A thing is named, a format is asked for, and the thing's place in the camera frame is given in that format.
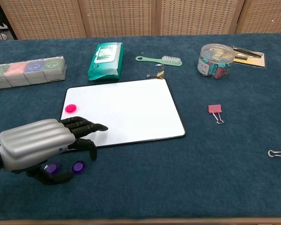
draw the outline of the round magnet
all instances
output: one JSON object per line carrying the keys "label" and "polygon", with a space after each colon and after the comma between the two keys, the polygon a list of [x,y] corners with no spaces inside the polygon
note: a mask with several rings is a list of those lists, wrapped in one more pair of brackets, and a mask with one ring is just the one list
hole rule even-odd
{"label": "round magnet", "polygon": [[76,106],[76,105],[74,105],[74,104],[69,104],[69,105],[66,106],[65,111],[66,111],[67,113],[74,113],[74,112],[76,111],[76,109],[77,109],[77,106]]}
{"label": "round magnet", "polygon": [[71,167],[71,171],[75,174],[83,173],[84,170],[85,170],[85,162],[83,162],[83,161],[77,161]]}
{"label": "round magnet", "polygon": [[49,174],[55,175],[59,172],[60,165],[58,163],[52,163],[45,167],[45,171]]}

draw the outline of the plastic container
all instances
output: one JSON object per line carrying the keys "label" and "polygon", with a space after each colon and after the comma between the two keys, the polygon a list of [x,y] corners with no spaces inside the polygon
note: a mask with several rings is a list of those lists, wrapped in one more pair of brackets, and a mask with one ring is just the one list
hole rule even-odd
{"label": "plastic container", "polygon": [[229,74],[234,57],[234,50],[226,45],[205,45],[201,49],[198,71],[202,76],[222,79]]}

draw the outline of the pink binder clip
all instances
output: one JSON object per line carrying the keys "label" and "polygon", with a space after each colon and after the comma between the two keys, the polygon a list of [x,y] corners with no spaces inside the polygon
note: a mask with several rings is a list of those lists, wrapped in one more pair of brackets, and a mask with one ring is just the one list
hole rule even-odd
{"label": "pink binder clip", "polygon": [[[221,116],[220,116],[220,113],[222,112],[221,105],[209,105],[208,108],[207,108],[207,111],[208,111],[209,114],[213,114],[213,116],[216,119],[217,124],[223,124],[224,123],[224,121],[221,119]],[[218,119],[216,117],[215,113],[217,113],[219,115],[220,119]]]}

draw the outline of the woven panel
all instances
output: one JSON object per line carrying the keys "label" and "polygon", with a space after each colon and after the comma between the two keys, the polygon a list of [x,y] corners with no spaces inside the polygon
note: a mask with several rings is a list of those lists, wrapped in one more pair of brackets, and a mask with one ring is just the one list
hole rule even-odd
{"label": "woven panel", "polygon": [[162,0],[160,34],[228,34],[237,0]]}
{"label": "woven panel", "polygon": [[18,39],[86,37],[77,0],[0,0]]}
{"label": "woven panel", "polygon": [[253,0],[240,33],[281,33],[281,0]]}
{"label": "woven panel", "polygon": [[151,0],[79,0],[88,37],[151,34]]}

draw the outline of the whiteboard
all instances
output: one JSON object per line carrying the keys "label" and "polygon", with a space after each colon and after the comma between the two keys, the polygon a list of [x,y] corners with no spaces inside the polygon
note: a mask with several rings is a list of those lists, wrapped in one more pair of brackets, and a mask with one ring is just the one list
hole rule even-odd
{"label": "whiteboard", "polygon": [[[76,111],[65,111],[67,105]],[[69,88],[61,120],[80,116],[108,127],[84,139],[97,147],[182,137],[185,129],[164,79]]]}

